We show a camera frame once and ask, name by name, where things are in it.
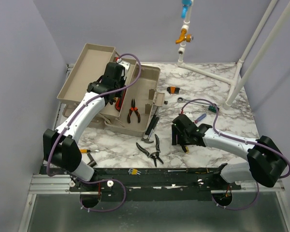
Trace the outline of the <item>yellow black screwdriver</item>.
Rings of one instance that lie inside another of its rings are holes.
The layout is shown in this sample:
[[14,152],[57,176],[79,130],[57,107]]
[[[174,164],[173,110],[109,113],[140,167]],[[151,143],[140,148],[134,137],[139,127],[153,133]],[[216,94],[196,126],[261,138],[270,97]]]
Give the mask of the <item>yellow black screwdriver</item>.
[[189,153],[189,149],[187,146],[183,146],[182,149],[186,154]]

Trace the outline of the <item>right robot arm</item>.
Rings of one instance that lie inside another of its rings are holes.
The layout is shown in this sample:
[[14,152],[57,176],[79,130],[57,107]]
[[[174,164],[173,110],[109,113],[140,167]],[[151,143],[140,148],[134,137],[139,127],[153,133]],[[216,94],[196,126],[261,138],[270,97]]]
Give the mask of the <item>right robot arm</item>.
[[267,136],[253,139],[223,134],[207,124],[196,126],[185,114],[172,121],[172,144],[180,145],[184,152],[189,145],[196,145],[220,149],[244,159],[244,163],[219,166],[213,174],[213,185],[217,189],[236,181],[256,181],[272,188],[288,165]]

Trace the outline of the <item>black handled claw hammer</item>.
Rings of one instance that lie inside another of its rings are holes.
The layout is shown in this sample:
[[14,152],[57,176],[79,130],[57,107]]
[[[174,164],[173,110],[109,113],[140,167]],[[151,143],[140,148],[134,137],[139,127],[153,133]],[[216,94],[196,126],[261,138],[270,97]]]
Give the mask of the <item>black handled claw hammer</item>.
[[160,107],[156,108],[156,111],[155,111],[155,113],[154,113],[154,115],[153,115],[153,117],[152,117],[152,119],[151,119],[151,121],[149,123],[147,131],[145,132],[145,137],[143,137],[141,139],[141,141],[143,141],[143,142],[145,142],[147,144],[153,143],[153,141],[150,141],[150,136],[151,136],[156,124],[158,123],[159,117],[157,117],[157,115],[158,115],[159,109],[160,109]]

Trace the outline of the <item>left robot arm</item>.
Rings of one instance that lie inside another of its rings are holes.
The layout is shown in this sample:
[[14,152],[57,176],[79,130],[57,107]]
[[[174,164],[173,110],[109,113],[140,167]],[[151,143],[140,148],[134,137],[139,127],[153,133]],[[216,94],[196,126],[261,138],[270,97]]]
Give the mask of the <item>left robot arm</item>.
[[125,86],[127,69],[113,62],[106,65],[104,74],[95,82],[89,83],[87,91],[72,114],[56,129],[47,129],[43,134],[44,160],[46,173],[51,173],[50,165],[60,167],[81,179],[81,186],[87,191],[97,187],[94,169],[82,160],[77,145],[80,136],[92,119],[114,98],[121,96]]

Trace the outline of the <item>orange black needle-nose pliers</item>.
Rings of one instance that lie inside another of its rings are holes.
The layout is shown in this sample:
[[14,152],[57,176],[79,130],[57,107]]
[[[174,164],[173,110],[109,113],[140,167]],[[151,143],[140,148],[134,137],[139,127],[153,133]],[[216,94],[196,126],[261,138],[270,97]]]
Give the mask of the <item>orange black needle-nose pliers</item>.
[[131,115],[132,115],[133,112],[135,112],[135,114],[137,115],[138,123],[140,123],[141,122],[141,116],[140,116],[140,113],[138,111],[138,108],[136,107],[135,99],[131,100],[131,107],[129,109],[129,113],[128,113],[128,116],[127,116],[127,122],[129,124],[131,123]]

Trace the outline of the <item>taupe plastic tool box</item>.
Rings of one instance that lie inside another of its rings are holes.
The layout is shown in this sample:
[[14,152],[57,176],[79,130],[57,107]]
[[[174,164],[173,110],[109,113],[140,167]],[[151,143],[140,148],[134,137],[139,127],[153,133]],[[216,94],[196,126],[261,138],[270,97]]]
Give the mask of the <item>taupe plastic tool box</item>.
[[[115,62],[118,55],[115,47],[85,44],[57,96],[57,99],[66,105],[63,111],[65,117],[69,117],[76,109],[87,91],[88,84],[103,75],[107,63]],[[164,103],[165,95],[157,91],[160,68],[138,65],[134,58],[124,57],[123,60],[130,63],[125,84],[128,85],[132,81],[136,83],[127,89],[120,112],[114,105],[107,105],[92,119],[89,126],[142,137],[150,123],[154,107],[161,107]],[[140,123],[135,112],[131,115],[131,123],[127,122],[132,99],[135,99],[140,113]]]

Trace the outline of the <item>red black utility knife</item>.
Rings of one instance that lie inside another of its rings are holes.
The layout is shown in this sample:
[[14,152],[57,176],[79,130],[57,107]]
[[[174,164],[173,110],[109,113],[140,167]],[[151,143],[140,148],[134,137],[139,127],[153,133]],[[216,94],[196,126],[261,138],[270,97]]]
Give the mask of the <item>red black utility knife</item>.
[[124,101],[124,98],[125,98],[125,94],[126,94],[126,92],[124,91],[124,93],[122,94],[122,96],[117,98],[117,101],[116,101],[116,104],[115,104],[115,109],[118,112],[121,111],[122,104],[123,104],[123,101]]

